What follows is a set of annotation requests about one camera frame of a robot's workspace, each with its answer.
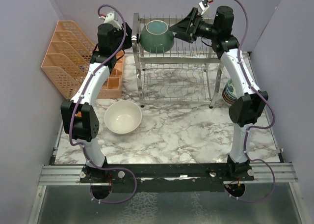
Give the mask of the large cream ceramic bowl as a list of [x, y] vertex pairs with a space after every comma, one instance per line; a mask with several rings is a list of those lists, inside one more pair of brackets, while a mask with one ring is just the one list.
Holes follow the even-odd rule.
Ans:
[[105, 112], [104, 123], [113, 133], [124, 135], [138, 128], [142, 121], [140, 107], [127, 100], [113, 103]]

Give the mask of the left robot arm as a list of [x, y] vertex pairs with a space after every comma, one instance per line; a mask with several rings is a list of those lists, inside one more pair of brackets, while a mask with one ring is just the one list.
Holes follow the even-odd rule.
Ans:
[[98, 26], [98, 43], [92, 52], [88, 73], [74, 97], [60, 106], [70, 145], [80, 146], [86, 159], [86, 172], [91, 172], [98, 182], [108, 178], [109, 168], [96, 138], [99, 120], [94, 105], [118, 60], [117, 53], [131, 47], [131, 33], [127, 23], [120, 28], [109, 23]]

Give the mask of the steel two-tier dish rack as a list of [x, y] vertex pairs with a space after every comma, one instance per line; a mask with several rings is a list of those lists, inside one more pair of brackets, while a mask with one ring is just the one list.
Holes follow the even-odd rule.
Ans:
[[197, 104], [213, 108], [220, 90], [223, 65], [208, 41], [193, 44], [176, 39], [167, 52], [150, 53], [139, 39], [144, 27], [155, 17], [134, 13], [132, 53], [139, 104]]

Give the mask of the large teal ceramic bowl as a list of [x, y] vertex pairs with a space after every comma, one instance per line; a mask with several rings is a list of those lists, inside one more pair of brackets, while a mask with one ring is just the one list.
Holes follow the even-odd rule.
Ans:
[[153, 20], [142, 29], [139, 43], [151, 54], [162, 54], [172, 49], [174, 34], [162, 20]]

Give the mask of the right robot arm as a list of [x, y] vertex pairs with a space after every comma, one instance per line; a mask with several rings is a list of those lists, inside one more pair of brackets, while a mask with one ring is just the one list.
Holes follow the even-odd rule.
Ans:
[[231, 151], [227, 158], [225, 174], [237, 180], [250, 169], [248, 158], [249, 128], [261, 116], [268, 100], [268, 93], [255, 85], [242, 58], [238, 39], [232, 35], [233, 9], [220, 6], [216, 10], [213, 24], [206, 23], [196, 7], [169, 29], [175, 37], [193, 43], [198, 37], [211, 41], [211, 47], [221, 64], [226, 67], [234, 84], [236, 101], [229, 107], [229, 116], [234, 124]]

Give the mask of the green patterned small bowl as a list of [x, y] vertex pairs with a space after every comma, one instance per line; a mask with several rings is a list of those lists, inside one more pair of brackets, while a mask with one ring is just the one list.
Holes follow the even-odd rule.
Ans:
[[236, 95], [236, 89], [235, 89], [235, 86], [234, 86], [234, 83], [232, 81], [232, 79], [229, 79], [225, 85], [225, 90], [226, 90], [226, 93], [229, 95], [230, 98], [233, 98], [233, 99], [237, 99], [237, 95]]

